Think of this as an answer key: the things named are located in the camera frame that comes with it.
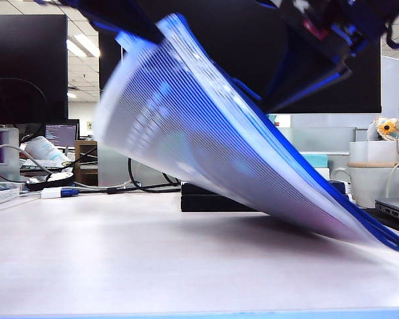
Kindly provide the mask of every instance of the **blue plastic folder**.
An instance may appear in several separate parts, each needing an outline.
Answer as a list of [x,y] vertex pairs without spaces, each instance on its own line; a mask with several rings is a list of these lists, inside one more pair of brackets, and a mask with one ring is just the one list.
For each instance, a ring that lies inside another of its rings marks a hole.
[[399,251],[399,236],[333,188],[201,48],[180,15],[126,49],[95,137],[136,161],[328,237]]

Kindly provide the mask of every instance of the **white desk surface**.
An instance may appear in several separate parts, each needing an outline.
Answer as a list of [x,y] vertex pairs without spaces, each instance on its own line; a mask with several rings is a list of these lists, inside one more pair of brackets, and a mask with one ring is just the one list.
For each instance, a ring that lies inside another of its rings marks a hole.
[[399,307],[399,253],[262,213],[181,213],[180,194],[0,210],[0,315]]
[[35,201],[39,199],[39,197],[40,197],[39,195],[38,196],[33,195],[33,196],[26,196],[26,197],[19,197],[16,199],[12,199],[11,201],[7,201],[5,203],[0,204],[0,211],[4,211],[12,207],[23,205],[25,203],[28,203],[29,201]]

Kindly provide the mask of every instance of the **white cup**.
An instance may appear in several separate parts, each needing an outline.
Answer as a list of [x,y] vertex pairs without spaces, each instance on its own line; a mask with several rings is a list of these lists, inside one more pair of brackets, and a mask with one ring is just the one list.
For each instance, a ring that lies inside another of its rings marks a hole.
[[349,162],[399,163],[399,141],[351,142]]
[[[375,208],[375,199],[386,197],[386,184],[392,168],[383,167],[339,167],[331,173],[334,179],[338,172],[350,177],[352,196],[358,206]],[[389,197],[399,198],[399,167],[393,172],[389,186]]]

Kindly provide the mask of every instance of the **ceiling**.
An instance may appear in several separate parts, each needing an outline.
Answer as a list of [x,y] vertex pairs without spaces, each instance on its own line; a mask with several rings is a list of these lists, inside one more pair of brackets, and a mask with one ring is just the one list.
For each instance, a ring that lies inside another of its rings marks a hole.
[[[62,15],[68,17],[68,37],[86,35],[98,46],[98,33],[76,9],[55,5],[39,5],[32,0],[1,1],[0,15]],[[76,98],[69,102],[98,102],[99,59],[92,56],[80,58],[68,51],[68,91]]]
[[[54,5],[39,5],[33,0],[2,1],[0,0],[0,15],[32,15],[32,14],[65,14],[68,17],[68,37],[86,35],[98,46],[98,33],[90,26],[87,19],[76,9],[57,7]],[[399,18],[394,26],[394,38],[399,42]],[[382,55],[399,58],[399,50],[392,50],[381,40]],[[70,98],[73,102],[97,102],[99,99],[99,61],[94,56],[80,58],[68,51],[68,91],[76,94]]]

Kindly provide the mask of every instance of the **plush toy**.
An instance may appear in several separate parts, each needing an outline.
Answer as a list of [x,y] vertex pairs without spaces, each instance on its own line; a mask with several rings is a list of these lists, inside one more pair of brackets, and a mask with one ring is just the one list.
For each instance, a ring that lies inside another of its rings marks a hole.
[[368,129],[368,141],[399,140],[399,119],[377,117]]

